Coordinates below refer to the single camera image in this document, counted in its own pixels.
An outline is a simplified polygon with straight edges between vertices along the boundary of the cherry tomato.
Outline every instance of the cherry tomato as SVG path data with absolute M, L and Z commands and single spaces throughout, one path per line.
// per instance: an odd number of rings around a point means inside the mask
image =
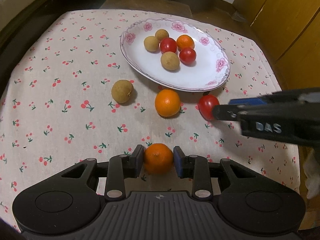
M 200 114 L 207 121 L 213 120 L 212 110 L 214 106 L 219 105 L 219 100 L 213 95 L 206 95 L 200 98 L 198 107 Z
M 173 38 L 164 38 L 160 42 L 160 50 L 162 54 L 168 51 L 172 51 L 173 53 L 176 53 L 177 51 L 177 43 Z
M 192 48 L 184 48 L 179 53 L 181 62 L 185 65 L 191 64 L 196 60 L 197 54 Z

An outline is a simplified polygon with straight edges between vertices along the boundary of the oval plate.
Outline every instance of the oval plate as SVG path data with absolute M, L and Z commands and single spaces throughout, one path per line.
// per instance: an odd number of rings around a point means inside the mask
M 147 36 L 165 29 L 175 40 L 187 34 L 195 42 L 196 61 L 191 65 L 180 62 L 177 71 L 168 71 L 161 65 L 160 49 L 148 52 L 143 45 Z M 121 52 L 140 74 L 165 87 L 187 92 L 209 91 L 220 87 L 228 78 L 230 64 L 220 44 L 199 28 L 175 19 L 150 18 L 133 23 L 120 38 Z

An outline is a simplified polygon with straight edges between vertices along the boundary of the white cloth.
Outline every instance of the white cloth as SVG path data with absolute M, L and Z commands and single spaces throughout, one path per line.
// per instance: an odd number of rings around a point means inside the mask
M 119 46 L 119 36 L 128 26 L 152 17 L 193 24 L 225 49 L 230 76 L 211 92 L 221 104 L 280 90 L 259 47 L 238 34 L 152 12 L 68 12 L 26 52 L 0 100 L 0 216 L 9 224 L 15 225 L 12 202 L 25 188 L 85 158 L 108 161 L 132 152 L 137 144 L 165 143 L 171 149 L 179 145 L 186 155 L 202 155 L 210 162 L 231 158 L 299 190 L 297 147 L 241 136 L 236 122 L 207 123 L 196 109 L 202 93 L 178 91 L 183 104 L 177 118 L 157 114 L 154 98 L 162 87 L 133 70 Z M 137 91 L 131 104 L 120 107 L 110 93 L 119 79 L 133 82 Z M 104 181 L 97 193 L 103 194 Z M 126 181 L 127 192 L 182 190 L 191 184 L 175 177 L 174 170 L 165 176 L 142 171 L 136 180 Z

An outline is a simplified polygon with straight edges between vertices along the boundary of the orange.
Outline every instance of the orange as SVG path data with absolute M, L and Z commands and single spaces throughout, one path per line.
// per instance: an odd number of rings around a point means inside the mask
M 155 99 L 155 108 L 159 115 L 169 117 L 180 110 L 180 98 L 177 92 L 170 89 L 163 89 Z
M 182 50 L 184 48 L 194 49 L 195 43 L 190 36 L 183 34 L 177 38 L 177 46 L 178 46 L 178 49 L 180 49 L 180 50 Z
M 149 174 L 164 174 L 172 167 L 173 153 L 167 145 L 154 143 L 144 151 L 143 162 Z

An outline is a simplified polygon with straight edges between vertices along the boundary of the plate rim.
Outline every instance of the plate rim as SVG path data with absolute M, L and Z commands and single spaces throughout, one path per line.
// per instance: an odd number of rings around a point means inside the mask
M 189 27 L 191 28 L 196 28 L 197 30 L 199 30 L 201 33 L 203 33 L 204 35 L 207 35 L 208 37 L 212 38 L 215 45 L 220 49 L 220 51 L 222 52 L 223 56 L 227 59 L 228 61 L 228 64 L 227 64 L 227 69 L 226 69 L 226 72 L 225 72 L 225 75 L 224 77 L 222 78 L 222 81 L 221 83 L 217 84 L 217 86 L 210 86 L 208 88 L 198 88 L 198 89 L 186 89 L 186 88 L 181 88 L 181 87 L 177 87 L 177 86 L 172 86 L 170 84 L 167 84 L 165 82 L 162 82 L 158 79 L 155 79 L 151 76 L 149 76 L 148 74 L 140 71 L 139 69 L 137 69 L 135 67 L 135 65 L 131 62 L 131 60 L 124 54 L 123 52 L 123 44 L 124 44 L 124 34 L 128 32 L 129 29 L 135 27 L 137 24 L 141 24 L 143 22 L 147 22 L 148 20 L 169 20 L 171 22 L 181 22 L 183 24 L 186 24 L 188 25 Z M 180 21 L 180 20 L 176 20 L 176 19 L 173 19 L 173 18 L 165 18 L 165 17 L 155 17 L 155 18 L 147 18 L 145 20 L 140 20 L 140 21 L 136 21 L 134 23 L 132 23 L 126 30 L 124 30 L 120 36 L 120 50 L 121 50 L 121 53 L 122 55 L 124 56 L 124 58 L 127 60 L 127 62 L 129 63 L 129 65 L 135 70 L 137 71 L 138 73 L 140 73 L 141 75 L 143 75 L 144 77 L 150 79 L 151 81 L 159 84 L 159 85 L 162 85 L 164 87 L 168 87 L 168 88 L 171 88 L 171 89 L 174 89 L 174 90 L 179 90 L 179 91 L 185 91 L 185 92 L 206 92 L 206 91 L 211 91 L 211 90 L 214 90 L 214 89 L 217 89 L 219 87 L 221 87 L 227 80 L 228 80 L 228 77 L 230 75 L 230 63 L 229 63 L 229 59 L 227 57 L 227 54 L 225 53 L 225 51 L 223 50 L 222 46 L 208 33 L 204 32 L 202 29 L 198 28 L 197 26 L 194 26 L 192 24 L 189 24 L 187 22 L 184 22 L 184 21 Z

